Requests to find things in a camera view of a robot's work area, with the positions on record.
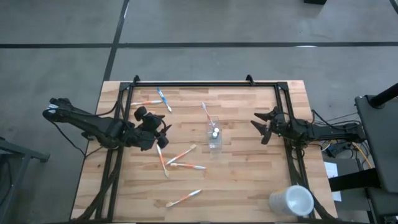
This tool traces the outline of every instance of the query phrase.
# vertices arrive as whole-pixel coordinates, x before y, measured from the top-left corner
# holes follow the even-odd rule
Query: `gray floor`
[[[111,43],[123,0],[0,2],[0,44]],[[388,0],[131,0],[120,42],[398,41]],[[0,136],[51,153],[34,161],[13,223],[68,220],[82,157],[41,113],[51,97],[94,112],[110,49],[0,49]],[[397,82],[398,47],[119,49],[111,80],[304,80],[326,119]],[[80,131],[61,125],[80,147]]]

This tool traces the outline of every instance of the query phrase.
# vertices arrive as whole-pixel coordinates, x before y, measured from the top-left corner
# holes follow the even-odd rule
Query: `wooden table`
[[[105,82],[97,113],[114,105],[120,82]],[[303,81],[288,81],[296,118],[311,120],[310,105]],[[148,105],[148,111],[164,114],[172,124],[167,132],[170,144],[163,150],[165,160],[197,148],[178,162],[206,166],[206,171],[168,167],[169,179],[162,170],[153,149],[124,149],[115,222],[275,222],[294,221],[295,217],[271,212],[271,192],[290,186],[290,176],[282,138],[272,135],[268,145],[260,144],[261,136],[250,120],[253,113],[267,113],[276,105],[273,88],[268,87],[165,87],[162,92],[172,107]],[[155,88],[134,88],[133,102],[160,100]],[[211,159],[206,138],[206,115],[201,107],[218,116],[222,125],[223,148],[218,159]],[[137,123],[130,110],[130,121]],[[98,148],[91,142],[88,152]],[[106,150],[92,154],[84,163],[72,218],[78,217],[98,193]],[[320,203],[336,217],[326,170],[319,147],[310,146],[304,157],[310,188]],[[165,204],[176,201],[197,189],[203,192],[172,208]]]

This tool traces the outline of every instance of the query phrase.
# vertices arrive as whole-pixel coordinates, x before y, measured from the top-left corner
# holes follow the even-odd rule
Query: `black metal frame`
[[[153,87],[153,86],[253,86],[253,87],[273,87],[275,91],[275,97],[278,108],[281,108],[283,111],[282,97],[280,92],[283,91],[286,100],[287,112],[290,117],[294,116],[292,102],[290,99],[289,87],[287,82],[255,82],[250,75],[246,77],[246,81],[243,82],[140,82],[140,78],[136,76],[134,81],[131,83],[122,82],[119,86],[119,94],[118,99],[123,99],[123,93],[127,90],[127,100],[125,111],[130,110],[130,103],[132,100],[132,94],[134,87]],[[120,115],[120,107],[118,106],[115,111],[115,118],[118,118]],[[124,117],[124,120],[128,120],[128,114]],[[291,144],[284,140],[285,144],[285,152],[287,158],[287,164],[290,174],[290,181],[292,185],[302,185],[309,189],[307,173],[305,171],[305,164],[303,160],[302,150],[294,150]],[[114,154],[114,151],[117,152],[116,163],[112,172],[109,174],[111,170],[111,160]],[[294,166],[294,160],[292,156],[292,151],[295,151],[297,155],[298,168],[299,171],[296,170]],[[107,223],[112,222],[113,214],[114,214],[114,206],[116,203],[116,193],[118,190],[118,180],[119,174],[121,171],[121,161],[123,157],[123,147],[119,147],[115,150],[109,150],[106,155],[106,161],[103,171],[103,178],[101,182],[101,188],[93,202],[86,209],[82,216],[77,219],[71,220],[69,223]],[[104,196],[112,185],[111,195],[109,200],[109,209],[106,215],[106,218],[103,218],[103,204],[104,204]],[[315,199],[315,207],[321,206],[319,202]],[[95,219],[90,220],[90,217],[95,211]],[[314,211],[309,215],[308,218],[298,217],[298,221],[296,223],[345,223],[337,220],[328,219],[327,215],[321,215],[323,220],[316,219]]]
[[[5,154],[0,154],[2,156],[16,156],[19,157],[22,162],[16,172],[16,176],[13,178],[10,191],[6,195],[4,204],[2,205],[2,210],[0,211],[0,223],[3,223],[6,218],[9,209],[15,201],[16,191],[21,186],[22,180],[25,176],[27,166],[29,165],[30,159],[38,159],[40,162],[47,162],[49,160],[50,154],[43,154],[40,152],[27,149],[25,147],[17,146],[15,144],[7,142],[5,139],[0,138],[0,151],[5,151]]]

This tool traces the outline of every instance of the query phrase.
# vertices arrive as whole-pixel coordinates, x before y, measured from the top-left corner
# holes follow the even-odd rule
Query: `yellow cable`
[[[357,148],[357,150],[360,151],[360,153],[362,154],[362,156],[365,158],[366,162],[368,163],[370,168],[373,168],[371,163],[368,161],[368,158],[366,158],[365,154],[363,153],[362,149],[360,147],[358,147],[355,143],[352,142],[352,144]]]

